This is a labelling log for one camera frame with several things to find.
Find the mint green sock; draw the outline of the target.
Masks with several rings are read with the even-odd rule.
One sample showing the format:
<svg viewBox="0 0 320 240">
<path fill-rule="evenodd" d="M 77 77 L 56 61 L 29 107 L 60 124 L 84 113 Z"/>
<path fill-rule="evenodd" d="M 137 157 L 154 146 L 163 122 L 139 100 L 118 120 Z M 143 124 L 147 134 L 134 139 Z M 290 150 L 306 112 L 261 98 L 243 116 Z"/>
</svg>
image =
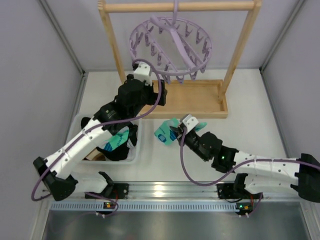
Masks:
<svg viewBox="0 0 320 240">
<path fill-rule="evenodd" d="M 104 141 L 99 148 L 107 152 L 112 152 L 120 145 L 124 144 L 129 137 L 129 130 L 121 130 L 116 135 L 112 136 L 109 140 Z"/>
<path fill-rule="evenodd" d="M 170 126 L 184 127 L 183 124 L 180 122 L 180 119 L 171 118 L 169 120 L 165 120 L 154 132 L 155 137 L 166 146 L 169 146 L 174 141 L 177 141 L 173 132 L 170 130 Z M 206 126 L 207 126 L 206 122 L 199 122 L 198 125 L 195 128 L 193 128 L 191 131 L 195 131 L 197 133 L 198 131 L 202 130 Z"/>
</svg>

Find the black white striped sock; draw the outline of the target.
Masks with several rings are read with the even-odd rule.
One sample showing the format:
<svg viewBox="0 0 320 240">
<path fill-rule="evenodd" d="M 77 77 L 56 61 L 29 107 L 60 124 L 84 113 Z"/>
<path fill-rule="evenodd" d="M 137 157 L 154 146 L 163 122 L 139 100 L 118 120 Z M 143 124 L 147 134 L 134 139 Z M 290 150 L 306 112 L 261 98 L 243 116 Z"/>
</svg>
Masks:
<svg viewBox="0 0 320 240">
<path fill-rule="evenodd" d="M 116 148 L 115 150 L 111 152 L 102 150 L 101 148 L 99 148 L 101 144 L 96 147 L 96 150 L 101 152 L 106 159 L 109 159 L 110 161 L 114 161 L 114 162 L 125 160 L 128 157 L 129 150 L 136 146 L 138 141 L 137 140 L 138 126 L 136 124 L 131 124 L 129 126 L 124 127 L 120 131 L 123 131 L 123 130 L 129 130 L 128 140 L 124 144 Z"/>
</svg>

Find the brown striped sock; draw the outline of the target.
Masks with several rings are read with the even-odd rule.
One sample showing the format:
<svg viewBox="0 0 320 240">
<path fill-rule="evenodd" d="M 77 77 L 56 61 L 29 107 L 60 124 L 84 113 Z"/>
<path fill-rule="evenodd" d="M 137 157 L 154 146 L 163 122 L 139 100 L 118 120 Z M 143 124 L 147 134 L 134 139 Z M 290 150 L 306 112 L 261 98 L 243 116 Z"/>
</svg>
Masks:
<svg viewBox="0 0 320 240">
<path fill-rule="evenodd" d="M 99 151 L 90 152 L 84 159 L 84 161 L 105 161 L 105 156 Z"/>
</svg>

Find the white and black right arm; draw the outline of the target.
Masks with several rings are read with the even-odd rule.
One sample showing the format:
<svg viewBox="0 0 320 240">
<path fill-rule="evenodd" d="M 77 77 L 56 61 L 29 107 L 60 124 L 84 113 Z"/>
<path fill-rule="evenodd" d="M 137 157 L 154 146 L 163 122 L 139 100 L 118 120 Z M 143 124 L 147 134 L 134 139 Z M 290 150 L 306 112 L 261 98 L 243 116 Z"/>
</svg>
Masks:
<svg viewBox="0 0 320 240">
<path fill-rule="evenodd" d="M 225 176 L 235 175 L 233 190 L 244 194 L 290 193 L 307 201 L 320 201 L 320 163 L 311 154 L 298 158 L 266 158 L 223 145 L 211 132 L 199 136 L 192 129 L 170 127 L 181 148 L 187 146 L 200 159 Z"/>
</svg>

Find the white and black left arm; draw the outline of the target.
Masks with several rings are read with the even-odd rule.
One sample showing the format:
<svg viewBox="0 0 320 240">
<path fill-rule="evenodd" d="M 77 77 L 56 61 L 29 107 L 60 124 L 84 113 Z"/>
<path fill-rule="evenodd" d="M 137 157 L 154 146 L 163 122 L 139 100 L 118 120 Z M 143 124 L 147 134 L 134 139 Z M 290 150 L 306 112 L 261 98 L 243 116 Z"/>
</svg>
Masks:
<svg viewBox="0 0 320 240">
<path fill-rule="evenodd" d="M 103 105 L 71 141 L 46 158 L 38 157 L 33 161 L 39 175 L 35 186 L 43 183 L 56 201 L 75 193 L 107 197 L 113 184 L 111 178 L 103 171 L 75 172 L 76 166 L 96 147 L 140 119 L 144 106 L 150 105 L 152 109 L 164 106 L 166 95 L 164 80 L 158 79 L 158 92 L 154 92 L 152 82 L 129 74 L 113 101 Z"/>
</svg>

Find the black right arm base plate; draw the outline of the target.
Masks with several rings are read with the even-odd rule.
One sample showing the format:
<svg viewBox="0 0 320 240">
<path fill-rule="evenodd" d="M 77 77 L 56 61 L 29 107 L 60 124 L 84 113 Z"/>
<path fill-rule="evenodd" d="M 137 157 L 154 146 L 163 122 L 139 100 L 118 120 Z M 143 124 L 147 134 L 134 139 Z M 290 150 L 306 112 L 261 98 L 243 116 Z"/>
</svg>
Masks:
<svg viewBox="0 0 320 240">
<path fill-rule="evenodd" d="M 241 200 L 258 200 L 259 193 L 250 193 L 243 186 L 234 183 L 219 183 L 216 185 L 218 198 L 229 203 L 237 203 Z"/>
</svg>

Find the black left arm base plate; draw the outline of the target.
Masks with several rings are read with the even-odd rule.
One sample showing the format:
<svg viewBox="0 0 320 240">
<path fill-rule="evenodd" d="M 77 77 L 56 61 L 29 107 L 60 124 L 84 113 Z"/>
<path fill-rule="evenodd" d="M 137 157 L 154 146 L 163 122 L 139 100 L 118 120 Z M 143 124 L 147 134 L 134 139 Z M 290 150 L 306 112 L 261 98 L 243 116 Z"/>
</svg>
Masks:
<svg viewBox="0 0 320 240">
<path fill-rule="evenodd" d="M 93 192 L 93 194 L 108 199 L 122 200 L 126 199 L 129 193 L 128 183 L 112 183 L 109 184 L 101 193 Z"/>
</svg>

